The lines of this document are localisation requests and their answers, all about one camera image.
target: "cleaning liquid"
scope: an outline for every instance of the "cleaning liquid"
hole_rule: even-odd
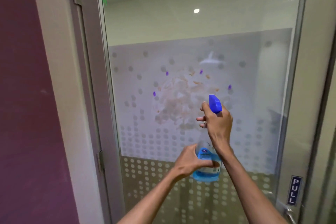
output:
[[[218,114],[222,111],[222,105],[215,95],[209,95],[210,109]],[[196,170],[192,177],[200,182],[214,182],[219,180],[219,173],[221,171],[221,159],[217,155],[215,148],[212,146],[208,130],[203,129],[199,137],[199,143],[196,147],[196,155],[199,159],[211,159],[219,163],[219,167],[202,167]]]

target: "blue spray bottle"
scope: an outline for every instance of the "blue spray bottle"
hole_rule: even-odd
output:
[[[222,105],[215,95],[209,95],[210,109],[218,114],[222,111]],[[217,155],[215,148],[212,146],[208,130],[203,129],[196,147],[196,155],[199,159],[211,159],[219,163],[219,167],[203,167],[193,172],[192,177],[200,182],[214,182],[219,179],[221,171],[221,159]]]

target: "glass door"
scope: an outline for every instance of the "glass door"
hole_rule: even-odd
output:
[[[252,179],[298,217],[302,193],[288,191],[293,176],[305,185],[329,56],[303,15],[331,15],[309,1],[82,0],[113,222],[199,141],[209,94],[232,113],[231,146]],[[247,219],[223,169],[217,182],[178,182],[154,223]]]

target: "glass panel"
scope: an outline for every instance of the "glass panel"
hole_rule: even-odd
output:
[[[238,159],[275,194],[298,2],[104,0],[127,211],[199,141],[195,117],[209,94],[234,117]],[[247,223],[225,170],[211,184],[178,182],[155,223],[223,220]]]

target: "frosted glass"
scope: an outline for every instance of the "frosted glass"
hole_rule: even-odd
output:
[[[291,28],[109,47],[123,156],[173,162],[199,141],[201,103],[234,118],[247,171],[275,172]]]

